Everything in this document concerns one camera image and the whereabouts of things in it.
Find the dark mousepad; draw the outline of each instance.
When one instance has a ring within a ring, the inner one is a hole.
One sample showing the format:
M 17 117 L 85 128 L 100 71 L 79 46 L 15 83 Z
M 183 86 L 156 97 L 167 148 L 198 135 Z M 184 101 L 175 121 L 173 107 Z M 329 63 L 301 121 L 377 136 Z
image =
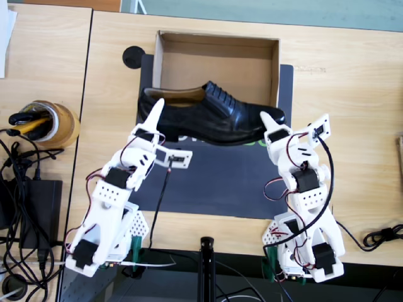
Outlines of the dark mousepad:
M 144 55 L 140 90 L 151 87 L 152 58 Z M 281 65 L 279 107 L 291 125 L 293 67 Z M 173 169 L 160 211 L 245 218 L 273 218 L 287 211 L 284 201 L 269 201 L 263 186 L 278 177 L 263 140 L 236 147 L 209 145 L 190 137 L 180 137 L 178 143 L 166 143 L 167 148 L 192 150 L 188 169 Z M 155 211 L 166 168 L 154 165 L 140 189 L 130 197 L 141 210 Z M 268 194 L 281 196 L 285 186 L 270 186 Z

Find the black power supply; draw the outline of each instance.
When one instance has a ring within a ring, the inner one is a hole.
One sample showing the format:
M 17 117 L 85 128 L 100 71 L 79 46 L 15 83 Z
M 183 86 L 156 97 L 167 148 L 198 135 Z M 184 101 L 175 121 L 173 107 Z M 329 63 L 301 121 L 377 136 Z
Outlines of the black power supply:
M 57 242 L 57 232 L 59 231 L 60 203 L 62 200 L 62 181 L 26 181 L 25 182 L 25 208 L 32 221 L 47 236 L 47 241 L 51 247 Z M 25 227 L 20 232 L 20 248 L 48 249 L 48 243 L 37 235 L 30 221 L 25 222 Z
M 11 226 L 15 215 L 14 202 L 9 193 L 14 192 L 15 180 L 0 182 L 0 230 Z

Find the packing tape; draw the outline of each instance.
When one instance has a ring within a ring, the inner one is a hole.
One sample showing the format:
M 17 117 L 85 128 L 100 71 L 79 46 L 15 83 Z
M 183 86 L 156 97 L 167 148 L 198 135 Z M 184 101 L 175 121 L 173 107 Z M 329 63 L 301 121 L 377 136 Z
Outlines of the packing tape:
M 35 101 L 26 105 L 20 112 L 46 110 L 52 116 L 52 129 L 41 139 L 35 140 L 44 148 L 66 148 L 71 145 L 80 133 L 80 121 L 75 112 L 61 104 L 48 101 Z

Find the open cardboard box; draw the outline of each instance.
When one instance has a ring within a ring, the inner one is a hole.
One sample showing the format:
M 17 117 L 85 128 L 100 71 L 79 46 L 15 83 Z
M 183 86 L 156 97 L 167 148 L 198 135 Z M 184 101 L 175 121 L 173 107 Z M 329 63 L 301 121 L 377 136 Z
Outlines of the open cardboard box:
M 207 81 L 240 101 L 277 107 L 280 40 L 158 31 L 152 86 L 190 89 Z

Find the wooden desk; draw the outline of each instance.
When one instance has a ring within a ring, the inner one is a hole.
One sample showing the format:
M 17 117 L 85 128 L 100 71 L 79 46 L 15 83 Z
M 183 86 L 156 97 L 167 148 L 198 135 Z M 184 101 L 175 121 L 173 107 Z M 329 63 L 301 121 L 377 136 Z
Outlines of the wooden desk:
M 358 238 L 403 222 L 395 146 L 403 130 L 403 34 L 94 12 L 69 227 L 81 222 L 88 207 L 84 178 L 126 144 L 135 125 L 140 69 L 127 68 L 122 53 L 132 45 L 154 53 L 157 30 L 281 38 L 281 62 L 295 68 L 293 127 L 331 116 L 327 142 L 336 166 L 336 218 Z M 325 153 L 319 155 L 326 163 Z M 145 213 L 149 225 L 153 214 Z M 216 252 L 262 255 L 268 223 L 160 213 L 154 247 L 198 250 L 200 237 L 208 235 Z M 401 242 L 372 253 L 347 236 L 344 242 L 345 262 L 403 266 Z
M 6 78 L 0 79 L 1 128 L 9 126 L 8 117 L 12 113 L 37 99 L 63 104 L 79 114 L 92 9 L 29 4 L 10 4 L 9 8 L 17 11 L 18 16 L 8 48 Z M 1 139 L 9 148 L 15 141 L 5 134 Z M 23 146 L 32 149 L 29 144 Z M 41 162 L 42 179 L 63 181 L 59 223 L 61 241 L 65 232 L 75 151 L 74 143 L 58 155 L 57 160 Z M 5 160 L 4 150 L 0 153 Z M 1 256 L 4 251 L 5 247 L 0 245 Z M 54 248 L 54 254 L 59 260 L 61 248 Z M 55 301 L 57 278 L 49 284 L 49 290 L 48 300 Z M 39 291 L 32 301 L 42 299 L 43 291 Z

